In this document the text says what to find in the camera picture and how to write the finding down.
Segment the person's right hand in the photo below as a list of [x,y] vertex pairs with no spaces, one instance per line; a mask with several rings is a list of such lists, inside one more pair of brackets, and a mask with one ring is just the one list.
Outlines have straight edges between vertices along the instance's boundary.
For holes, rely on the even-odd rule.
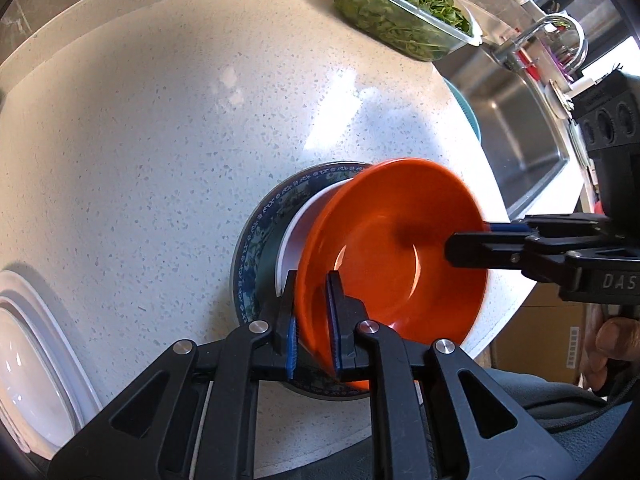
[[590,304],[582,345],[582,386],[600,390],[608,379],[608,362],[639,362],[639,322],[632,318],[604,319],[601,306]]

